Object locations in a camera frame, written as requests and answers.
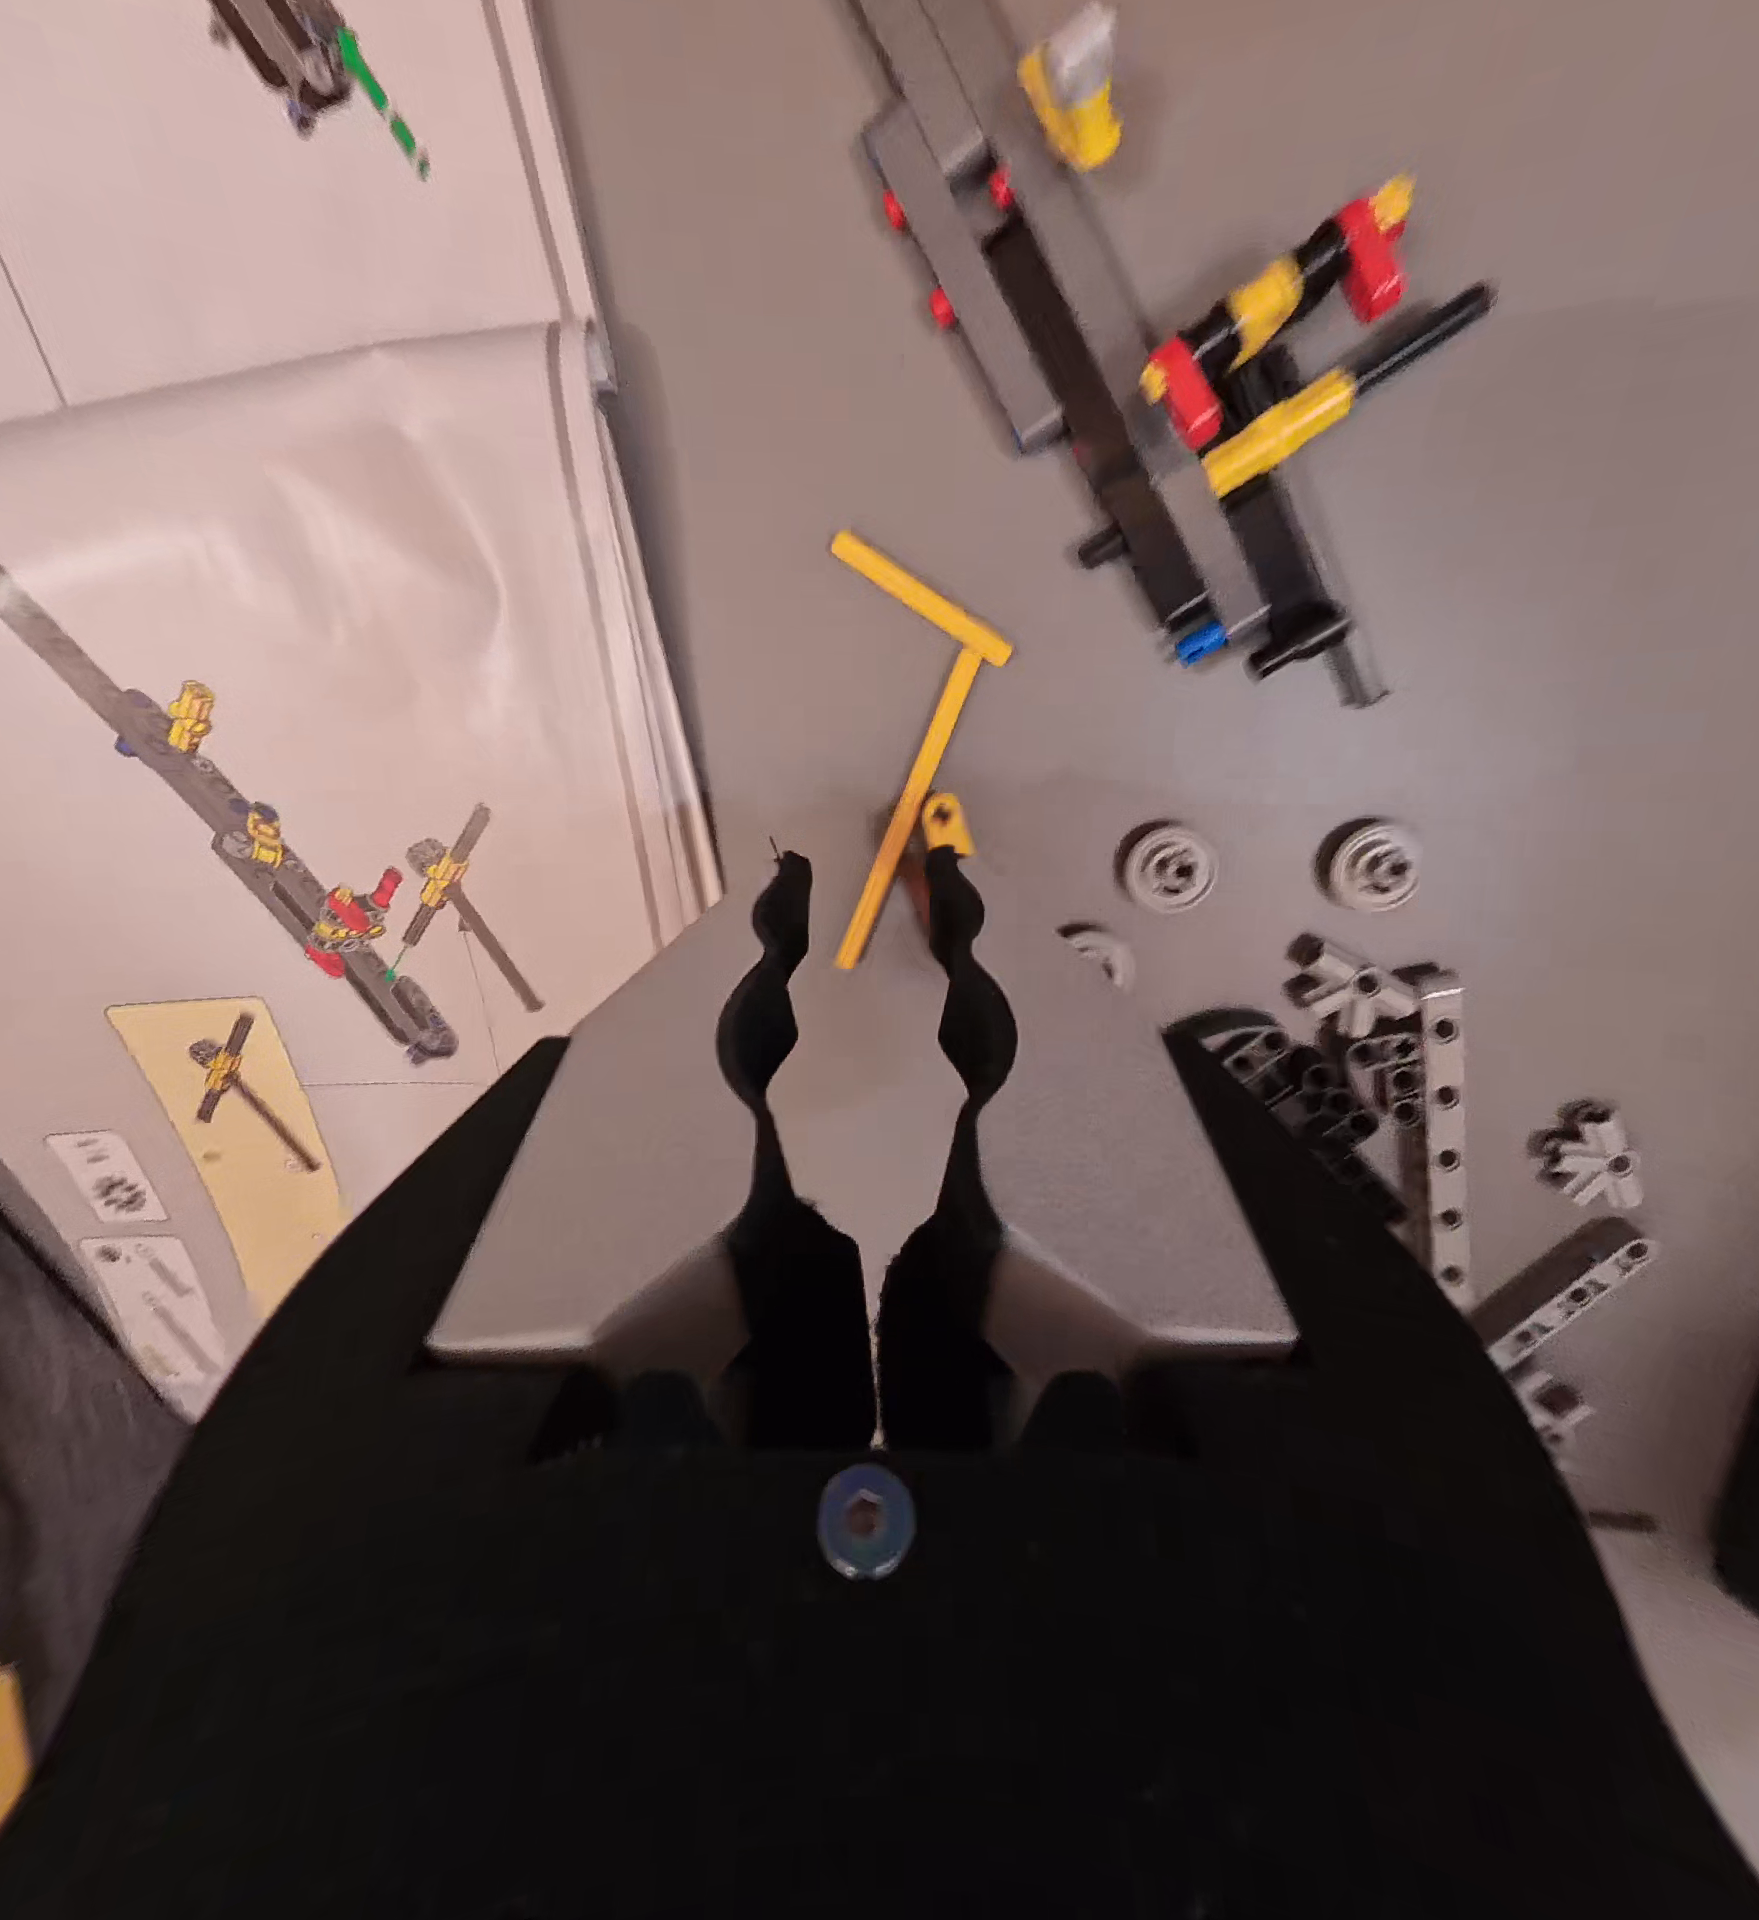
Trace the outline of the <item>black perforated board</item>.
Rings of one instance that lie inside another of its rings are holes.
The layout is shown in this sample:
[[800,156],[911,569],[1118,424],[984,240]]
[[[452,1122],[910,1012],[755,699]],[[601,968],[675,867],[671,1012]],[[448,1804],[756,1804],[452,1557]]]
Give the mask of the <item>black perforated board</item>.
[[0,1159],[0,1479],[31,1513],[140,1524],[186,1439]]

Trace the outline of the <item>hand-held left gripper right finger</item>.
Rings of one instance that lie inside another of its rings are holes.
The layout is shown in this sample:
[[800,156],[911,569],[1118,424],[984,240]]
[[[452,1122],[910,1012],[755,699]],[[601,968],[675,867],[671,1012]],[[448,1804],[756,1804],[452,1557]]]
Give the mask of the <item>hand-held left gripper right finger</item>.
[[1005,1449],[1065,1377],[1266,1363],[1298,1330],[1169,1045],[1096,959],[953,848],[923,858],[959,1107],[880,1297],[889,1449]]

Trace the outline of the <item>pile of grey black beams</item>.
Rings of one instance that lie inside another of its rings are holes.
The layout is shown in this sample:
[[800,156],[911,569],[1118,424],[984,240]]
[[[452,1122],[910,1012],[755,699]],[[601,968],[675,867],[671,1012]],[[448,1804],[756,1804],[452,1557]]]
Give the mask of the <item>pile of grey black beams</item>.
[[1475,1269],[1463,981],[1435,964],[1387,968],[1316,937],[1292,946],[1289,967],[1289,1017],[1219,1007],[1177,1020],[1166,1042],[1213,1060],[1412,1252],[1533,1436],[1563,1461],[1592,1411],[1548,1351],[1661,1257],[1639,1216],[1640,1155],[1615,1107],[1575,1099],[1533,1140],[1544,1184],[1590,1216],[1488,1288]]

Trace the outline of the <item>long grey lego beam assembly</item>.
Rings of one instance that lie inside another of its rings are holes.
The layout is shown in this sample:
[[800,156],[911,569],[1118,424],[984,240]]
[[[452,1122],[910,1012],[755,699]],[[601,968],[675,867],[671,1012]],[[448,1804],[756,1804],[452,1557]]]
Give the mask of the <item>long grey lego beam assembly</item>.
[[996,4],[849,11],[889,84],[861,134],[887,223],[1017,453],[1072,455],[1098,515],[1080,567],[1125,566],[1183,665],[1240,655],[1267,683],[1319,659],[1346,708],[1378,706],[1369,644],[1282,475],[1490,315],[1488,282],[1407,304],[1412,176],[1342,205],[1196,322],[1156,329],[1083,186],[1122,144],[1116,11],[1083,4],[1023,51]]

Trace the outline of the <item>short yellow lego axle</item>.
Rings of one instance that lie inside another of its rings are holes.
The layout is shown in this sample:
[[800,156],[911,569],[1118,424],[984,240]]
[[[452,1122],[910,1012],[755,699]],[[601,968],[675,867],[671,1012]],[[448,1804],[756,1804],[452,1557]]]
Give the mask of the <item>short yellow lego axle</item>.
[[963,652],[991,665],[1011,661],[1012,648],[1005,636],[988,627],[975,613],[964,612],[950,597],[927,585],[870,541],[860,539],[854,531],[837,533],[830,543],[830,552],[872,590],[878,590],[944,634]]

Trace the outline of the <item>lego instruction booklet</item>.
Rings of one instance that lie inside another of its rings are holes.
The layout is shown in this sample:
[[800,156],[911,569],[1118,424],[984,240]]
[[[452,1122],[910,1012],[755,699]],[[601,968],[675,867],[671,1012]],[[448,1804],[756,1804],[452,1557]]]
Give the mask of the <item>lego instruction booklet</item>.
[[182,1417],[723,890],[533,4],[0,4],[0,1170]]

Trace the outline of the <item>long yellow lego axle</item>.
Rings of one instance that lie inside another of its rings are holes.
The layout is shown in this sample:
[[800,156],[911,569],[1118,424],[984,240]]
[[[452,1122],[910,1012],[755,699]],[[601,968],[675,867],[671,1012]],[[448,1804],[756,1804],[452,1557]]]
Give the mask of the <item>long yellow lego axle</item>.
[[953,741],[953,735],[959,730],[963,708],[984,664],[987,659],[983,655],[963,648],[946,675],[929,729],[910,762],[906,780],[901,783],[899,795],[893,803],[891,818],[845,924],[844,938],[835,952],[835,968],[839,972],[852,972],[868,950],[872,934],[880,924],[885,903],[891,896],[891,886],[906,855],[914,828],[923,818],[924,805],[937,788],[944,752]]

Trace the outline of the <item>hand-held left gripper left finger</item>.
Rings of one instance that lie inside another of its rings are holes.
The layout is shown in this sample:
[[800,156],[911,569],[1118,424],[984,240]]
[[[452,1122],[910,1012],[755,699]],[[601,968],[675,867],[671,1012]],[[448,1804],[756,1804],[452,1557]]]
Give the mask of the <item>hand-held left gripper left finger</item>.
[[430,1336],[451,1361],[685,1379],[735,1442],[864,1450],[858,1245],[797,1188],[770,1089],[814,866],[780,851],[569,1037]]

